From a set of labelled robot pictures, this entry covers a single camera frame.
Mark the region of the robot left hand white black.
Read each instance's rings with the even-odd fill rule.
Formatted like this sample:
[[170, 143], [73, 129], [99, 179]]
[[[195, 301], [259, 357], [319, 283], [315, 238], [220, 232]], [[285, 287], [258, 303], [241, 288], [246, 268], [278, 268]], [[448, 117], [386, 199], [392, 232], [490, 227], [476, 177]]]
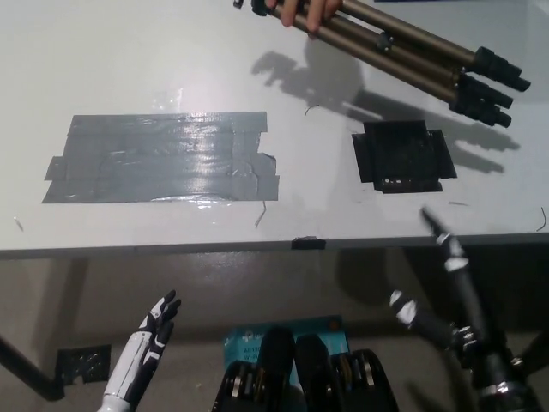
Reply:
[[108, 379], [101, 411], [135, 411], [168, 344], [181, 300], [174, 290], [162, 297], [130, 336]]

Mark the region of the person's bare hand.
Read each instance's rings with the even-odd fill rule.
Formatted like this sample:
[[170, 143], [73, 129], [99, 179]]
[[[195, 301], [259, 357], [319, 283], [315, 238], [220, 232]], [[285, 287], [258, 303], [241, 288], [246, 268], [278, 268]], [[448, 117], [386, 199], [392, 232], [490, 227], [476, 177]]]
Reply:
[[[302, 8], [299, 0], [267, 0], [265, 2], [268, 9], [275, 9], [281, 5], [281, 22], [285, 27], [290, 27]], [[335, 12], [341, 7], [341, 0], [310, 0], [308, 1], [308, 10], [306, 11], [305, 25], [308, 33], [316, 34], [321, 24], [329, 20]]]

